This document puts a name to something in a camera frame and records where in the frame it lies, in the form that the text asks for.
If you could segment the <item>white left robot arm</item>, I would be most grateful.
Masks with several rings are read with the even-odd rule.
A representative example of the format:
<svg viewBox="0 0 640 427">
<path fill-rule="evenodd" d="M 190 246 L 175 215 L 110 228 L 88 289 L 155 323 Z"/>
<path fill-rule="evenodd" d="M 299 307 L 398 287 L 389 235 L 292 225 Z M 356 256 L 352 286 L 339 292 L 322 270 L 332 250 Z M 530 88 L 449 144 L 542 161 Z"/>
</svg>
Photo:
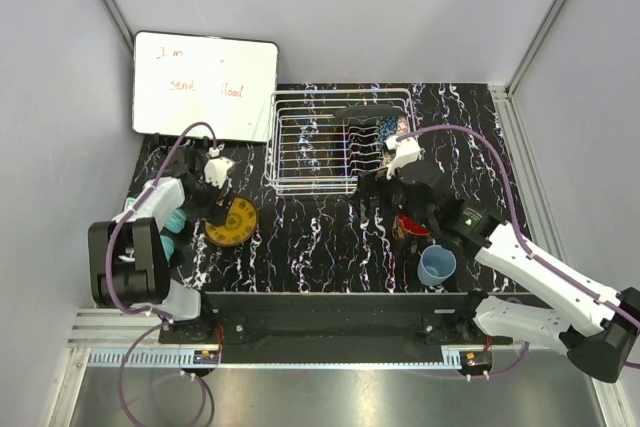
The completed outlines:
<svg viewBox="0 0 640 427">
<path fill-rule="evenodd" d="M 162 230 L 180 209 L 215 226 L 225 223 L 234 194 L 228 186 L 235 162 L 215 148 L 179 147 L 140 194 L 109 221 L 88 229 L 91 293 L 100 307 L 127 315 L 150 314 L 181 322 L 196 343 L 215 333 L 201 294 L 173 280 Z"/>
</svg>

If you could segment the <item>yellow patterned small plate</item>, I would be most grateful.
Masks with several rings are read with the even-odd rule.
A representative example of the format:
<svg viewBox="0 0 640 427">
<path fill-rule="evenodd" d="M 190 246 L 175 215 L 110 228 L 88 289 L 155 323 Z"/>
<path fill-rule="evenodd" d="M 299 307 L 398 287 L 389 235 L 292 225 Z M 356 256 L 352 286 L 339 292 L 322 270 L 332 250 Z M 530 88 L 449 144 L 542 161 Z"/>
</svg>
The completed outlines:
<svg viewBox="0 0 640 427">
<path fill-rule="evenodd" d="M 228 211 L 225 222 L 220 226 L 206 222 L 206 238 L 219 247 L 235 247 L 250 239 L 256 232 L 259 215 L 254 204 L 248 199 L 236 196 Z"/>
</svg>

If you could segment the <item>blue patterned bowl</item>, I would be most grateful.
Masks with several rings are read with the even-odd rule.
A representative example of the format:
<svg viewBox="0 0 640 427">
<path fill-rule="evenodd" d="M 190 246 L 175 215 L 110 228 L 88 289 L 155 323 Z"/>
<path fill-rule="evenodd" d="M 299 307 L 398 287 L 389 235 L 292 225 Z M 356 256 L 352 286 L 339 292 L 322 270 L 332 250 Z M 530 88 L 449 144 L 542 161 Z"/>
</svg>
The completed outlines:
<svg viewBox="0 0 640 427">
<path fill-rule="evenodd" d="M 378 121 L 377 127 L 378 138 L 382 144 L 385 144 L 389 137 L 402 135 L 409 130 L 406 117 L 383 117 Z"/>
</svg>

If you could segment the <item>white wire dish rack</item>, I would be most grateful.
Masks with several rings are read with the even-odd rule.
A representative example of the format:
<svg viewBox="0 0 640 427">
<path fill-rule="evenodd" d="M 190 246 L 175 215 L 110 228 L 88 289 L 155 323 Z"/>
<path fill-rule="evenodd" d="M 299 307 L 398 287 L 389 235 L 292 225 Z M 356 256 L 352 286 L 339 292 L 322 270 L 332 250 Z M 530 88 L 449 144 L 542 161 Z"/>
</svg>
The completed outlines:
<svg viewBox="0 0 640 427">
<path fill-rule="evenodd" d="M 393 105 L 416 127 L 410 91 L 401 87 L 280 89 L 271 95 L 265 176 L 278 196 L 350 195 L 358 175 L 387 169 L 381 118 L 336 119 L 351 105 Z"/>
</svg>

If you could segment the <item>black floral square plate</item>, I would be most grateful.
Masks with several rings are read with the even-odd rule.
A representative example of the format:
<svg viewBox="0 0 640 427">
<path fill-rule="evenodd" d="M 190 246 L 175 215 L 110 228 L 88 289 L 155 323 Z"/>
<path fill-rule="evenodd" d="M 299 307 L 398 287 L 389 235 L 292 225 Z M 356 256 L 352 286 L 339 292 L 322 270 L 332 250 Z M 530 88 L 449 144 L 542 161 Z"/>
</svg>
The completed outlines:
<svg viewBox="0 0 640 427">
<path fill-rule="evenodd" d="M 405 111 L 393 105 L 351 105 L 338 109 L 333 113 L 336 119 L 371 119 L 384 117 L 404 117 Z"/>
</svg>

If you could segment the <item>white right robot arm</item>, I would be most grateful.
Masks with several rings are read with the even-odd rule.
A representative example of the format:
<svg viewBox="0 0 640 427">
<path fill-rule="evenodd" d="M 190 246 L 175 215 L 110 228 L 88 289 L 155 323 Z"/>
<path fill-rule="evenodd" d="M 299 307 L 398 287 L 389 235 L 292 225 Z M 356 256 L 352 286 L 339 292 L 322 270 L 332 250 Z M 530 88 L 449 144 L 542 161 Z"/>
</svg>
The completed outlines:
<svg viewBox="0 0 640 427">
<path fill-rule="evenodd" d="M 639 337 L 638 290 L 618 291 L 574 271 L 492 208 L 444 187 L 441 177 L 426 160 L 361 172 L 354 200 L 362 215 L 385 210 L 434 240 L 419 251 L 416 274 L 423 285 L 448 280 L 465 259 L 502 273 L 545 304 L 511 306 L 472 293 L 456 312 L 457 337 L 470 344 L 484 336 L 537 344 L 592 378 L 616 382 Z"/>
</svg>

